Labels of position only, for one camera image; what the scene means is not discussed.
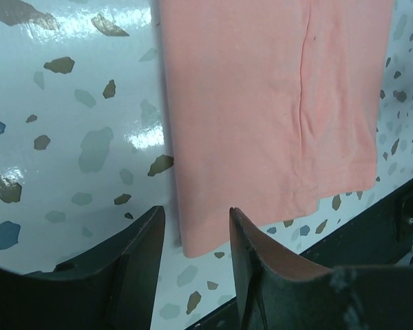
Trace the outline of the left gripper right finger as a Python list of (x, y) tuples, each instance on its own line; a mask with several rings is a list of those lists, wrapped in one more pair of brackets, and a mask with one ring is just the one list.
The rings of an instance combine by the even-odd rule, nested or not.
[(241, 329), (413, 329), (413, 266), (328, 268), (229, 210)]

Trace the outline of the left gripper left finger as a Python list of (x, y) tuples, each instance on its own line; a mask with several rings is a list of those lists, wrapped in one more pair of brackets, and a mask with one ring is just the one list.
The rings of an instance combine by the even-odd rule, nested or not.
[(0, 268), (0, 329), (149, 329), (164, 236), (154, 206), (52, 272)]

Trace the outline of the salmon pink t-shirt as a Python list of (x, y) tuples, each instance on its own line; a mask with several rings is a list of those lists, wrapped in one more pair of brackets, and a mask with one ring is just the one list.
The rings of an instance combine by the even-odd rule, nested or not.
[(161, 1), (180, 236), (195, 258), (374, 186), (392, 1)]

